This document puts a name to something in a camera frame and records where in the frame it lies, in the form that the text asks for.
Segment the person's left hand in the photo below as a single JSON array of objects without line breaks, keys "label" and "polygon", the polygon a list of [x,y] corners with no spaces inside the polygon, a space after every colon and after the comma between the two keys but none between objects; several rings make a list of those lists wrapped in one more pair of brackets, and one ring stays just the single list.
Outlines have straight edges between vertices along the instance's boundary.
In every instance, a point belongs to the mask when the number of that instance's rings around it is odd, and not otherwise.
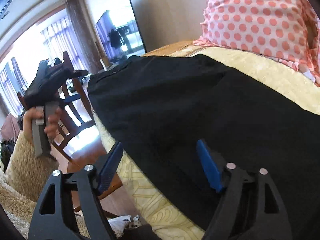
[{"label": "person's left hand", "polygon": [[[49,140],[54,140],[57,135],[58,122],[60,120],[62,110],[60,107],[57,107],[55,113],[48,116],[46,121],[47,126],[44,128]],[[33,134],[32,134],[32,121],[34,119],[42,119],[44,117],[43,111],[37,110],[36,108],[31,108],[25,112],[23,117],[23,134],[24,137],[30,142],[33,143]]]}]

